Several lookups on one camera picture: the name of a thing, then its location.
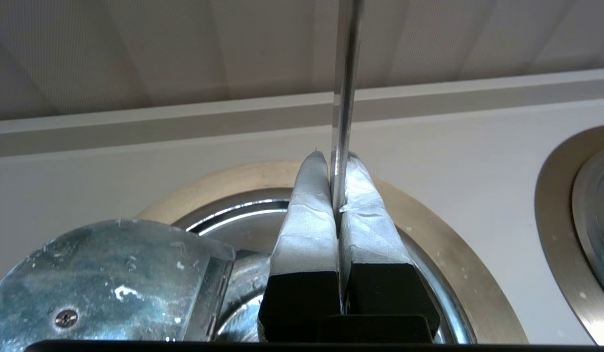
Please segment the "metal rod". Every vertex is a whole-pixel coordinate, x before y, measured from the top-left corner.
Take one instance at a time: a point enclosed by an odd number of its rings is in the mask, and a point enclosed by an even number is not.
[[[356,89],[356,69],[360,44],[360,21],[364,0],[340,0],[335,65],[335,106],[333,107],[333,149],[330,158],[330,192],[333,211],[340,228],[339,209],[345,196],[345,173],[349,154],[349,134]]]

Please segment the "beige ceiling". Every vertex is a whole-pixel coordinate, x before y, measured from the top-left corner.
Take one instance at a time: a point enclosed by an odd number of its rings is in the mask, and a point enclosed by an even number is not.
[[[329,91],[335,0],[0,0],[0,120]],[[367,0],[358,87],[604,67],[604,0]]]

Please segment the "screw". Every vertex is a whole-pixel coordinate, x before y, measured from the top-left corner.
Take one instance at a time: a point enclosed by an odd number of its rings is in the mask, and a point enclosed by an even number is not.
[[[59,328],[67,329],[78,321],[78,314],[75,310],[65,309],[61,311],[54,319],[54,323]]]

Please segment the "white paint speck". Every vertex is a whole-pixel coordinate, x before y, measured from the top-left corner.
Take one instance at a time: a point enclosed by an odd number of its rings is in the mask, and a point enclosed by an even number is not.
[[[134,294],[136,296],[136,298],[143,299],[143,296],[141,296],[141,294],[139,294],[139,292],[136,292],[136,290],[133,290],[130,287],[121,285],[121,286],[117,287],[116,289],[114,289],[114,296],[121,302],[123,302],[123,297],[128,296],[128,294]]]

